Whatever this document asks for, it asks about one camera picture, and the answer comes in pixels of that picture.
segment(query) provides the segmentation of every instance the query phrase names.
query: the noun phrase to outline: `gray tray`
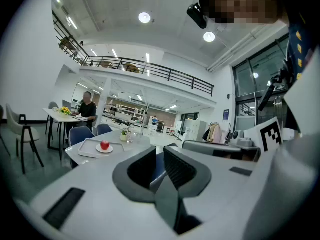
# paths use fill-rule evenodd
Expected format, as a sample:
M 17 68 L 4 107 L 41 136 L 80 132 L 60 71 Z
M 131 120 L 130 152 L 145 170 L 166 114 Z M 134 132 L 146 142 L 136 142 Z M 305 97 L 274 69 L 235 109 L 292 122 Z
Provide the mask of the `gray tray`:
M 116 153 L 125 152 L 124 146 L 120 143 L 110 142 L 110 146 L 113 147 L 113 151 L 110 153 L 101 153 L 96 149 L 96 146 L 101 143 L 101 140 L 86 138 L 79 148 L 79 155 L 89 158 L 104 158 Z

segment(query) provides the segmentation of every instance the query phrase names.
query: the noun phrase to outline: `red apple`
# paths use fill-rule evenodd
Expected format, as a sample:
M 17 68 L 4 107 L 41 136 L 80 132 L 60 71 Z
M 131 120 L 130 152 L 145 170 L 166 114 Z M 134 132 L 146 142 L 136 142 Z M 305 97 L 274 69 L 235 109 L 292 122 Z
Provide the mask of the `red apple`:
M 101 141 L 100 146 L 103 150 L 107 150 L 110 147 L 110 143 L 106 140 Z

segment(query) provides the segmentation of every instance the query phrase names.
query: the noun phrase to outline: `blue chair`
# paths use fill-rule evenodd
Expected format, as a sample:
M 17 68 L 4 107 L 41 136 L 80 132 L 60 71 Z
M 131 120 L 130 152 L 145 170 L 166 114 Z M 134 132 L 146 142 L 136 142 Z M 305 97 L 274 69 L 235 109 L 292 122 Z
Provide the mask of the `blue chair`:
M 94 134 L 86 126 L 72 128 L 69 133 L 69 147 L 83 142 L 85 139 L 91 139 Z M 78 165 L 70 158 L 71 168 L 74 169 Z
M 96 128 L 96 132 L 97 132 L 97 134 L 99 136 L 99 135 L 102 135 L 102 134 L 111 133 L 112 129 L 107 124 L 99 124 L 98 127 Z

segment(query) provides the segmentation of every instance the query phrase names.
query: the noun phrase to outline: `sign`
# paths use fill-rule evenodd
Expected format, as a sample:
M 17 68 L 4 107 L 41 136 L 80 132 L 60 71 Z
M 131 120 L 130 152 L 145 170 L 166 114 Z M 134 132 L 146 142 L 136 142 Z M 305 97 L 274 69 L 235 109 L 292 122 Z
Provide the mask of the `sign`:
M 228 121 L 229 120 L 229 109 L 226 109 L 223 111 L 223 120 L 225 121 Z
M 275 91 L 276 92 L 283 91 L 285 89 L 286 89 L 286 85 L 285 84 L 281 84 L 281 85 L 275 87 Z

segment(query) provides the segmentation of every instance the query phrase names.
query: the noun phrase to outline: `white plate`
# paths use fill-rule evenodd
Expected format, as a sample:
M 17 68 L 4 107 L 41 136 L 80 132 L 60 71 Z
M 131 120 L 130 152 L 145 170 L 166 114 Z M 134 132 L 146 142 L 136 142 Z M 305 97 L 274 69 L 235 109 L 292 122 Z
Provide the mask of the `white plate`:
M 114 148 L 112 146 L 109 146 L 109 148 L 107 150 L 103 150 L 100 146 L 100 144 L 95 146 L 96 150 L 98 150 L 101 153 L 111 153 L 112 151 L 114 151 Z

